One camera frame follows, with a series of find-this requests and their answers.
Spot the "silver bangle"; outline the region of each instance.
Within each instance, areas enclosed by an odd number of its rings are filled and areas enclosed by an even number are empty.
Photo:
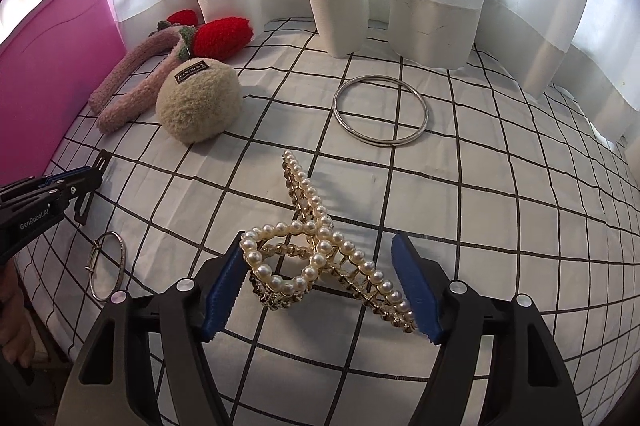
[[[420,104],[422,105],[422,109],[424,110],[424,121],[420,125],[420,128],[418,128],[418,130],[416,130],[411,135],[408,135],[407,137],[403,137],[402,139],[385,140],[385,139],[377,139],[375,137],[364,135],[363,133],[360,133],[354,130],[351,126],[349,126],[346,122],[344,122],[344,119],[342,118],[340,112],[338,112],[338,97],[346,88],[349,88],[351,85],[354,85],[355,83],[360,83],[364,80],[383,80],[386,82],[395,83],[396,85],[404,86],[404,88],[410,91],[416,98],[418,98],[418,101],[420,101]],[[355,138],[360,139],[362,142],[366,142],[367,144],[372,144],[373,146],[400,146],[402,144],[407,144],[422,135],[425,128],[427,128],[427,122],[429,120],[429,109],[427,108],[427,104],[426,102],[424,102],[424,99],[422,98],[420,92],[418,92],[415,88],[413,88],[408,83],[405,83],[404,81],[401,81],[401,80],[396,80],[395,78],[391,78],[389,76],[379,76],[377,74],[374,74],[370,76],[359,76],[357,78],[353,78],[352,80],[347,81],[343,86],[338,88],[338,91],[334,95],[334,116],[341,127],[343,127],[347,132],[349,132]]]
[[[97,265],[97,262],[98,262],[98,254],[100,252],[102,252],[104,254],[104,251],[102,250],[102,246],[104,245],[104,239],[109,234],[115,236],[117,241],[120,243],[120,265],[119,265],[119,270],[118,270],[118,278],[116,279],[116,283],[115,283],[113,289],[109,292],[109,294],[107,296],[105,296],[104,298],[99,298],[98,295],[95,293],[95,288],[94,288],[95,266]],[[101,234],[94,241],[94,246],[92,247],[92,250],[91,250],[91,256],[89,257],[89,263],[85,267],[85,269],[87,269],[87,271],[89,271],[89,289],[91,290],[91,296],[98,303],[107,303],[107,301],[109,300],[111,295],[114,292],[116,292],[117,290],[120,289],[120,286],[122,285],[122,279],[124,278],[124,265],[125,265],[126,259],[127,259],[127,249],[124,246],[124,242],[122,241],[122,237],[117,232],[107,231],[107,232]]]

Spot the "pearl hair clip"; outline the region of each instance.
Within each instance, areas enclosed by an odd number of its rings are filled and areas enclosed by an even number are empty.
[[[299,218],[290,224],[279,222],[274,226],[266,224],[253,228],[244,232],[240,239],[244,260],[252,270],[250,281],[260,302],[271,310],[288,308],[311,291],[321,274],[328,273],[363,305],[370,307],[374,314],[404,332],[413,332],[414,313],[409,302],[399,290],[394,289],[390,280],[385,279],[384,273],[376,269],[373,260],[367,260],[364,252],[356,249],[353,242],[345,240],[341,232],[334,231],[332,218],[295,155],[287,150],[282,160],[289,196]],[[267,243],[274,237],[299,234],[306,236],[308,246]],[[308,260],[308,265],[299,276],[283,279],[263,262],[276,254],[297,256]]]

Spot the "red pom-pom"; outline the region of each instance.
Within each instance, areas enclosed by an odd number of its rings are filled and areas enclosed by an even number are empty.
[[[191,9],[174,12],[166,19],[169,23],[179,23],[180,25],[197,25],[198,15]]]
[[[222,18],[204,24],[193,37],[193,54],[224,61],[251,41],[254,31],[244,18]]]

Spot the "fuzzy ball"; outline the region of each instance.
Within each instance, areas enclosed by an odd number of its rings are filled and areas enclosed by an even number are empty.
[[[197,25],[198,15],[191,9],[184,9],[182,11],[174,12],[166,20],[171,24],[179,23],[180,25]]]
[[[226,60],[247,45],[254,35],[244,18],[222,18],[200,27],[193,37],[193,54]]]
[[[158,120],[184,144],[209,139],[240,113],[242,96],[235,70],[208,58],[194,58],[169,73],[156,101]]]

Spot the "silver screw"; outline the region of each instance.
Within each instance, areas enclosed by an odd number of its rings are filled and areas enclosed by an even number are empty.
[[[182,278],[176,285],[175,288],[180,292],[187,292],[193,289],[193,286],[196,285],[195,282],[191,278]]]
[[[127,293],[124,291],[117,291],[111,295],[111,303],[115,303],[115,304],[122,303],[126,299],[127,299]]]
[[[459,280],[454,280],[449,284],[449,290],[455,294],[464,294],[466,292],[466,284]]]
[[[531,304],[533,302],[531,301],[531,298],[526,294],[518,294],[516,296],[516,303],[521,307],[531,307]]]

